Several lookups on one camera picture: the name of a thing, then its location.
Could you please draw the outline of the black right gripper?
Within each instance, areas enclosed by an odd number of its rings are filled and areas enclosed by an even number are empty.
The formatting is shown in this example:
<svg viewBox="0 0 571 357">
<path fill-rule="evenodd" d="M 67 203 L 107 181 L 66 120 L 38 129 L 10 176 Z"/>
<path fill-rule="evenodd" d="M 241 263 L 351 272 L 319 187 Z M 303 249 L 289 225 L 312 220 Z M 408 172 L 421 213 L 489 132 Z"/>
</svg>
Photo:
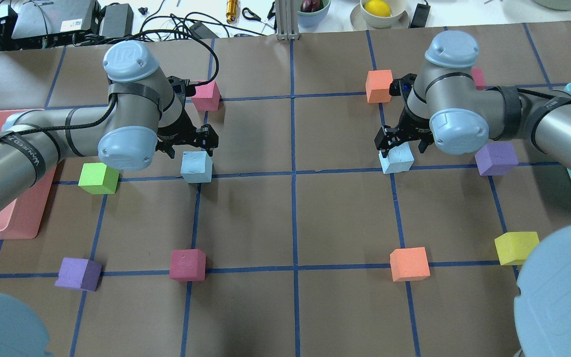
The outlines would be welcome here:
<svg viewBox="0 0 571 357">
<path fill-rule="evenodd" d="M 419 140 L 419 153 L 424 153 L 434 143 L 429 120 L 416 115 L 408 106 L 408 98 L 416 78 L 416 74 L 407 74 L 395 79 L 390 85 L 390 95 L 401 97 L 404 107 L 400 114 L 399 123 L 394 128 L 383 125 L 374 138 L 376 149 L 383 157 L 387 157 L 389 151 L 394 147 L 406 142 Z"/>
</svg>

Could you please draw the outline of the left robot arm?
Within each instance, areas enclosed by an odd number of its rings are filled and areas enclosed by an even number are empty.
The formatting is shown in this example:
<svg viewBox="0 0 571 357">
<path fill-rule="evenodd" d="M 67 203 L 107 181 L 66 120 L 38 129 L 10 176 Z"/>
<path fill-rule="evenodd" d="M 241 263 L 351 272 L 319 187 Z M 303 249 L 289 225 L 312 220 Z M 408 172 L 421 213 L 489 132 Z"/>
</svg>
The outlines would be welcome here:
<svg viewBox="0 0 571 357">
<path fill-rule="evenodd" d="M 184 108 L 197 87 L 215 81 L 220 62 L 207 80 L 167 76 L 149 47 L 128 40 L 103 58 L 108 106 L 30 110 L 10 115 L 0 131 L 0 211 L 70 157 L 97 156 L 112 169 L 140 171 L 157 151 L 174 158 L 175 145 L 192 145 L 208 155 L 219 145 L 212 126 L 193 125 Z"/>
</svg>

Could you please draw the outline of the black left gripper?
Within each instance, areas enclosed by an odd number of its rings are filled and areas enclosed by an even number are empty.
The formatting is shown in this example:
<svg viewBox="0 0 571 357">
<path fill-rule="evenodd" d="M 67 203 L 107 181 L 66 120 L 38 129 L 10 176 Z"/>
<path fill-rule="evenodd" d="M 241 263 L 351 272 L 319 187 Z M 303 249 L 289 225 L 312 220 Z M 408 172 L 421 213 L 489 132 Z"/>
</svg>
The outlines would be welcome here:
<svg viewBox="0 0 571 357">
<path fill-rule="evenodd" d="M 174 75 L 167 77 L 171 86 L 171 99 L 163 107 L 162 118 L 157 129 L 156 151 L 165 153 L 174 160 L 176 145 L 191 145 L 204 149 L 212 157 L 219 147 L 219 136 L 210 124 L 196 127 L 186 112 L 186 97 L 196 93 L 197 82 L 180 79 Z"/>
</svg>

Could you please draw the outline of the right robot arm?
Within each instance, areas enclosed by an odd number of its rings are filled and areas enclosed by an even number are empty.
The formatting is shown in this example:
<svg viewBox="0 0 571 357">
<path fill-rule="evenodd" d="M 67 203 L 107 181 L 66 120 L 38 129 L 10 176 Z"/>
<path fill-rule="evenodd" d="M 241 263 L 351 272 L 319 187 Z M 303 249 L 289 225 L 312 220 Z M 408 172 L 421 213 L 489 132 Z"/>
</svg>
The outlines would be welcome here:
<svg viewBox="0 0 571 357">
<path fill-rule="evenodd" d="M 523 137 L 571 170 L 571 92 L 496 86 L 478 90 L 471 69 L 480 47 L 460 30 L 437 34 L 418 74 L 390 83 L 404 102 L 399 123 L 384 125 L 376 149 L 385 157 L 418 140 L 451 155 L 477 152 L 489 140 Z M 571 357 L 571 226 L 544 238 L 517 278 L 514 322 L 519 357 Z"/>
</svg>

